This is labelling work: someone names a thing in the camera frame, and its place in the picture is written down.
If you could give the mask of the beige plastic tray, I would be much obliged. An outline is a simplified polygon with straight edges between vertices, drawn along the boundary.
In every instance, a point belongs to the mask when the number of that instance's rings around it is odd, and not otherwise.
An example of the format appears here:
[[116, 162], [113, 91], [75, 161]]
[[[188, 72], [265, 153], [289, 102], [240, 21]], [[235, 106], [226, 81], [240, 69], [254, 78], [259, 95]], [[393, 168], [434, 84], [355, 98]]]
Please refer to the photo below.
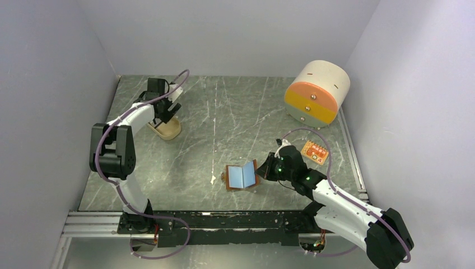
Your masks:
[[160, 122], [154, 124], [154, 122], [149, 122], [147, 123], [147, 126], [165, 141], [174, 139], [181, 132], [180, 121], [175, 116], [173, 116], [167, 123]]

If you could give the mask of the brown leather card holder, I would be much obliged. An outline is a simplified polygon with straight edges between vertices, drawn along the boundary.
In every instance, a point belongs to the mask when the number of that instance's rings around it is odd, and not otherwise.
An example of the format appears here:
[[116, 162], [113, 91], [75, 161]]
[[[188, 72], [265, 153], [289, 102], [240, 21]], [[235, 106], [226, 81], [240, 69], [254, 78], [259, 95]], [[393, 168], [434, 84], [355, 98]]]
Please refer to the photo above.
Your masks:
[[253, 188], [259, 184], [256, 159], [247, 162], [243, 166], [227, 165], [222, 176], [228, 191], [240, 191]]

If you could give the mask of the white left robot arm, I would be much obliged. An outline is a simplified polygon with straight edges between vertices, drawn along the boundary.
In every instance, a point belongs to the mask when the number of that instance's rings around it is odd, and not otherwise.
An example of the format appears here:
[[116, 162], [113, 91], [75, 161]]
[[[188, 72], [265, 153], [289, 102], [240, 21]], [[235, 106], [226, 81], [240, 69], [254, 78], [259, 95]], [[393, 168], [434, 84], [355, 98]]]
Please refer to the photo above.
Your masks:
[[134, 136], [144, 126], [165, 141], [181, 132], [176, 112], [183, 89], [174, 81], [149, 78], [147, 89], [132, 106], [108, 123], [96, 123], [91, 130], [90, 169], [110, 183], [123, 201], [123, 225], [148, 233], [155, 226], [150, 201], [134, 176], [136, 151]]

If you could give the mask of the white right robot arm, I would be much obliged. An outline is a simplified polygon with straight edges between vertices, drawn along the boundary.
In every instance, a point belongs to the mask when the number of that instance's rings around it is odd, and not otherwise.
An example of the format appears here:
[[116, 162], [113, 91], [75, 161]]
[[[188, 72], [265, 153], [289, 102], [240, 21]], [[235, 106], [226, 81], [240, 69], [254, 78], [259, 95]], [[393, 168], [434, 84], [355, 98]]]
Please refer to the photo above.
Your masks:
[[293, 145], [270, 152], [255, 170], [264, 180], [289, 181], [294, 190], [311, 200], [302, 211], [309, 232], [331, 231], [359, 247], [377, 268], [396, 268], [409, 261], [414, 247], [401, 214], [362, 202], [332, 183], [323, 173], [308, 168]]

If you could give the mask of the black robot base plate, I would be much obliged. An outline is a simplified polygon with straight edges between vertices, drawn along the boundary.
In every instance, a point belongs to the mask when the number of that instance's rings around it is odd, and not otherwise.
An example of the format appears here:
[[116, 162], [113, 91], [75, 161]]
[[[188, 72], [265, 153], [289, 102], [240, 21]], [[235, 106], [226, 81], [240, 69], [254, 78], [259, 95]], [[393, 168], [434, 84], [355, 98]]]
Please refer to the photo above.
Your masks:
[[155, 211], [156, 219], [123, 213], [117, 233], [158, 239], [159, 248], [189, 245], [312, 245], [320, 228], [308, 210]]

